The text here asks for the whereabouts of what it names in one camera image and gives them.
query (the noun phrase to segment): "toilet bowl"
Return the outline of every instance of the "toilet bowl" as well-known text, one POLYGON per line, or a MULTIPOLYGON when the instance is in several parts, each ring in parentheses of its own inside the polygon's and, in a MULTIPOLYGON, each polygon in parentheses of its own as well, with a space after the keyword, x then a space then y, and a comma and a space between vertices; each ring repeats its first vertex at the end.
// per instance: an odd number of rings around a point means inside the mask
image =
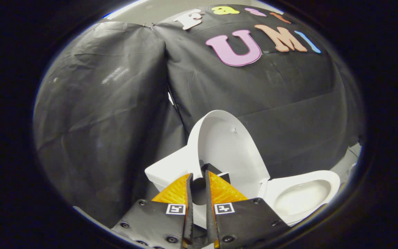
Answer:
POLYGON ((340 178, 328 170, 267 181, 260 197, 290 227, 305 219, 338 192, 340 178))
MULTIPOLYGON (((327 170, 269 181, 267 167, 248 130, 222 110, 202 117, 191 130, 187 145, 147 167, 145 174, 162 191, 187 173, 193 173, 194 180, 203 177, 200 160, 228 172, 232 186, 248 199, 263 198, 288 225, 329 202, 340 185, 338 175, 327 170)), ((193 210, 194 224, 206 228, 206 205, 193 203, 193 210)))

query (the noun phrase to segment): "toilet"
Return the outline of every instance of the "toilet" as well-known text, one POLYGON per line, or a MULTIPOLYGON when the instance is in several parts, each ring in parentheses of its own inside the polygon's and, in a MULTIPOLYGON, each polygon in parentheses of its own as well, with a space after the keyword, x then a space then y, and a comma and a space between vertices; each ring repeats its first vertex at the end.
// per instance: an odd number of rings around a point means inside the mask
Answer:
POLYGON ((292 227, 330 202, 339 190, 339 176, 328 170, 276 178, 259 194, 272 210, 292 227))
MULTIPOLYGON (((187 145, 147 167, 145 174, 162 191, 187 173, 193 173, 193 180, 203 177, 199 161, 228 172, 232 186, 248 199, 263 198, 289 226, 328 203, 340 185, 338 175, 328 170, 270 180, 247 129, 222 110, 202 117, 191 130, 187 145)), ((206 205, 193 204, 193 210, 194 224, 206 228, 206 205)))

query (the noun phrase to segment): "black fabric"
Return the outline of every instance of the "black fabric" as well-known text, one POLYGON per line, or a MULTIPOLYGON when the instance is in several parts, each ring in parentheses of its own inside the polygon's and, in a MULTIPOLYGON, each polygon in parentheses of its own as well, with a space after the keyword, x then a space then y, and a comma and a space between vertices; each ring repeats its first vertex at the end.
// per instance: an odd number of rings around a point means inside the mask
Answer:
POLYGON ((346 65, 323 37, 291 15, 283 15, 288 24, 259 8, 268 16, 234 4, 223 6, 240 14, 216 15, 215 6, 222 5, 199 8, 202 23, 189 30, 172 17, 153 27, 166 42, 169 84, 187 131, 208 112, 225 110, 248 129, 272 178, 332 168, 363 132, 360 95, 346 65), (288 29, 308 52, 279 52, 256 24, 288 29), (252 64, 225 65, 205 44, 227 35, 234 52, 243 55, 247 47, 231 35, 242 29, 262 50, 252 64), (322 53, 313 52, 294 30, 322 53))
POLYGON ((272 178, 329 169, 357 142, 359 90, 333 47, 286 13, 292 24, 229 6, 240 14, 200 8, 202 23, 190 30, 174 17, 151 28, 104 19, 55 58, 38 92, 34 133, 44 172, 66 201, 112 227, 134 201, 157 193, 144 169, 186 145, 196 121, 215 109, 246 126, 272 178), (287 28, 308 52, 278 52, 255 24, 287 28), (205 41, 227 35, 244 54, 231 35, 240 29, 262 56, 227 66, 205 41))
POLYGON ((58 55, 38 93, 35 142, 47 177, 107 227, 145 197, 144 169, 185 145, 164 48, 142 25, 95 24, 58 55))

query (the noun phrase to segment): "toilet seat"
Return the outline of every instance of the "toilet seat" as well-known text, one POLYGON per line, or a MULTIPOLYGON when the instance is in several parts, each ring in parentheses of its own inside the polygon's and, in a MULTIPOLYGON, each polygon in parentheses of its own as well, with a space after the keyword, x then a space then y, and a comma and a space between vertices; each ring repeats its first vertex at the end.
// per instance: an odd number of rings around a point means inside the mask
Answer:
POLYGON ((318 170, 302 175, 272 179, 265 184, 266 189, 260 197, 287 225, 293 226, 335 196, 340 186, 340 178, 334 172, 318 170), (297 196, 312 199, 313 204, 311 204, 311 201, 302 201, 297 196), (282 203, 289 207, 285 212, 281 210, 280 205, 282 203))

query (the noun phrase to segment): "letter u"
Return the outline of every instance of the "letter u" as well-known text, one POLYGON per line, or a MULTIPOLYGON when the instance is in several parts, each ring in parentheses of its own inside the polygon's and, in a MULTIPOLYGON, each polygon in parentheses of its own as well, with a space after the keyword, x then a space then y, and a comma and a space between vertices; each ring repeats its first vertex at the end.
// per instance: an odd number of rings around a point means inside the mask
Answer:
POLYGON ((232 33, 234 36, 240 37, 248 47, 248 53, 245 55, 237 55, 228 42, 228 36, 218 35, 205 42, 208 46, 213 47, 219 59, 228 66, 245 66, 259 60, 261 51, 258 44, 249 35, 249 30, 237 30, 232 33))

